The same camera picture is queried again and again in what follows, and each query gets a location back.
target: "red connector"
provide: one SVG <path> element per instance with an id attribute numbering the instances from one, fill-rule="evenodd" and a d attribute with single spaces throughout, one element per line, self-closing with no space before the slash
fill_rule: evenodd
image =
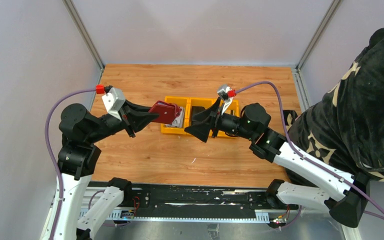
<path id="1" fill-rule="evenodd" d="M 234 89 L 228 91 L 228 92 L 227 92 L 227 96 L 228 96 L 229 98 L 233 98 L 233 97 L 235 97 L 235 96 L 236 96 L 236 91 L 235 91 Z"/>
<path id="2" fill-rule="evenodd" d="M 102 85 L 102 84 L 96 85 L 96 93 L 97 94 L 104 94 L 105 93 L 104 85 Z"/>

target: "wooden tabletop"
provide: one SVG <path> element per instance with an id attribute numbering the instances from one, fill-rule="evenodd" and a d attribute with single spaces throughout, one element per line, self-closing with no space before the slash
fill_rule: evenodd
<path id="1" fill-rule="evenodd" d="M 222 84 L 239 89 L 263 80 L 277 86 L 284 109 L 301 112 L 288 67 L 108 64 L 101 84 L 121 89 L 134 104 L 152 106 L 165 96 L 215 99 Z M 283 132 L 278 100 L 269 85 L 248 89 L 235 99 L 241 109 L 260 103 L 271 115 L 269 126 Z M 101 96 L 91 113 L 107 113 Z M 135 138 L 122 131 L 96 145 L 102 153 L 95 181 L 118 177 L 134 183 L 268 187 L 273 179 L 288 179 L 283 167 L 253 155 L 245 139 L 219 137 L 203 143 L 193 136 L 162 134 L 159 123 L 149 124 Z"/>

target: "black blanket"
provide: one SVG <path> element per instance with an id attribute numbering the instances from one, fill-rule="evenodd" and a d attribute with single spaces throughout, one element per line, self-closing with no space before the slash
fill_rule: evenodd
<path id="1" fill-rule="evenodd" d="M 335 168 L 363 171 L 384 182 L 384 28 L 371 36 L 321 102 L 292 123 L 289 135 L 301 149 Z M 287 173 L 291 182 L 313 186 Z"/>

